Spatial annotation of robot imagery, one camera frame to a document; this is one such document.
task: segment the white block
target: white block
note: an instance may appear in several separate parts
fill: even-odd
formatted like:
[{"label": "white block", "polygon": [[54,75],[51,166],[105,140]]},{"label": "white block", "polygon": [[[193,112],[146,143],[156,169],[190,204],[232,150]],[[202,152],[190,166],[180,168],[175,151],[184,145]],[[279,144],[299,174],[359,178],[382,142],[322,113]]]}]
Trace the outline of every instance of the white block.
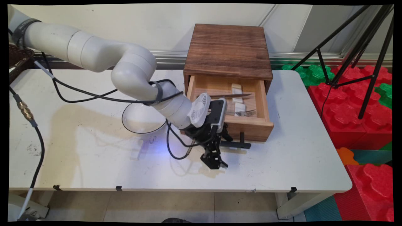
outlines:
[{"label": "white block", "polygon": [[246,111],[246,105],[241,104],[241,103],[235,103],[234,104],[234,111],[238,112],[238,111]]},{"label": "white block", "polygon": [[[243,94],[242,85],[232,83],[232,94]],[[232,98],[233,103],[243,103],[242,97]]]}]

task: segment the cable strap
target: cable strap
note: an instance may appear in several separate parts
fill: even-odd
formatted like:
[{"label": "cable strap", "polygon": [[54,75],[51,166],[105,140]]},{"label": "cable strap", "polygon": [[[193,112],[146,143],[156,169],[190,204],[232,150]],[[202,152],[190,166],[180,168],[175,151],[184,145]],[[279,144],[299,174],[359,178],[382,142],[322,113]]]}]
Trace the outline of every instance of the cable strap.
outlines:
[{"label": "cable strap", "polygon": [[153,81],[148,82],[148,84],[150,84],[150,85],[155,84],[155,86],[158,88],[158,94],[156,95],[156,100],[152,104],[144,104],[144,105],[147,105],[147,106],[157,105],[162,100],[162,96],[163,96],[162,86],[160,86],[158,82],[153,82]]},{"label": "cable strap", "polygon": [[27,30],[29,25],[35,22],[41,22],[41,21],[34,18],[27,19],[20,25],[18,25],[18,27],[13,32],[11,39],[20,49],[24,49],[23,36],[25,34],[25,31]]}]

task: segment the open drawer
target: open drawer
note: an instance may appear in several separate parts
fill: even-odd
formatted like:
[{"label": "open drawer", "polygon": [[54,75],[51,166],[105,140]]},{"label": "open drawer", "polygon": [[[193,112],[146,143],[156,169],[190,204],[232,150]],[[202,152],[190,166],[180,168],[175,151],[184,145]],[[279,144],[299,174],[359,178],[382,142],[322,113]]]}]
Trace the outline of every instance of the open drawer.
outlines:
[{"label": "open drawer", "polygon": [[[256,110],[256,114],[249,117],[237,117],[226,115],[225,122],[228,124],[228,132],[234,139],[240,139],[240,132],[244,132],[244,138],[252,141],[266,141],[274,124],[269,121],[268,104],[263,80],[244,78],[225,78],[219,76],[196,75],[190,77],[187,98],[195,101],[197,96],[206,92],[209,95],[232,94],[232,83],[242,85],[243,97],[246,110]],[[226,99],[227,111],[234,111],[234,103],[231,98]]]}]

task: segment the floor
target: floor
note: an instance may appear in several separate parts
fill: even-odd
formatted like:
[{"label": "floor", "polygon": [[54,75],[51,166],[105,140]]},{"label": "floor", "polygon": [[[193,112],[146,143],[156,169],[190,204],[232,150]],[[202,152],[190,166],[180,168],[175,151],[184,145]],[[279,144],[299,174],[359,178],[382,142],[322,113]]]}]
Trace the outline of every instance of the floor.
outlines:
[{"label": "floor", "polygon": [[273,193],[55,191],[45,220],[160,223],[306,221],[304,213],[278,220]]}]

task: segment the white table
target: white table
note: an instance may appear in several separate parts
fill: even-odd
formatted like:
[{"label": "white table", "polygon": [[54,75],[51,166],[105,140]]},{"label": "white table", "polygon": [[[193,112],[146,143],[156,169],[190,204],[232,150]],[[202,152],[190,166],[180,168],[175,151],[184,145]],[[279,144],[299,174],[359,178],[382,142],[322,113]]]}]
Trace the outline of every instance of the white table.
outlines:
[{"label": "white table", "polygon": [[[53,70],[67,84],[93,93],[114,89],[110,70]],[[127,131],[121,114],[127,103],[93,100],[69,104],[57,96],[52,80],[41,70],[24,71],[11,85],[33,112],[45,141],[45,159],[35,190],[115,191],[231,191],[277,193],[279,218],[291,217],[352,182],[317,114],[299,75],[273,71],[267,95],[274,129],[266,142],[251,149],[221,147],[228,169],[210,170],[193,148],[184,160],[173,159],[166,148],[166,126],[139,136]],[[183,89],[183,71],[159,70],[152,80],[171,79]],[[88,96],[59,86],[69,100]],[[110,97],[129,98],[120,92]],[[39,161],[40,144],[34,129],[15,106],[10,93],[9,189],[28,189]],[[181,135],[188,144],[190,139]],[[186,148],[170,136],[173,153]],[[144,144],[138,146],[138,140]],[[130,156],[140,149],[138,160]],[[287,201],[286,192],[298,195]]]}]

